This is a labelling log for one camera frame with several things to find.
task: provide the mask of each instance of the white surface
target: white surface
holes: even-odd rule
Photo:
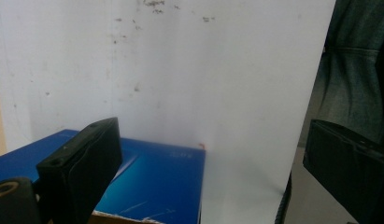
[[[202,223],[273,223],[334,0],[149,3],[0,1],[8,150],[118,116],[205,144]]]

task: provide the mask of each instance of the dirt spot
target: dirt spot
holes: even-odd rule
[[[214,21],[215,17],[203,17],[204,22]]]
[[[165,1],[164,0],[160,0],[160,1],[157,1],[157,0],[153,0],[153,1],[147,1],[147,0],[144,0],[143,1],[143,4],[147,7],[156,7],[158,5],[164,5]]]
[[[135,85],[135,87],[134,87],[134,91],[141,91],[141,90],[140,90],[139,82],[136,83],[136,85]]]
[[[110,80],[110,70],[107,69],[107,80]]]
[[[198,146],[203,150],[206,150],[206,145],[204,143],[199,143]]]
[[[160,9],[154,9],[153,13],[155,13],[155,14],[163,14],[164,12],[162,10],[160,10]]]

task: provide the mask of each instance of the black device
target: black device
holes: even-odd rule
[[[86,224],[121,165],[117,118],[90,124],[37,166],[0,181],[0,224]]]
[[[303,164],[360,224],[384,223],[384,147],[313,119]]]

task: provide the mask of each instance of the gray cloth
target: gray cloth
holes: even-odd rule
[[[338,0],[312,99],[317,119],[381,143],[384,114],[377,56],[384,42],[384,0]]]

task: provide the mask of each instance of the cardboard box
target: cardboard box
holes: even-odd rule
[[[0,180],[38,179],[36,164],[76,135],[64,130],[0,157]],[[206,153],[121,139],[123,163],[89,223],[196,224]]]

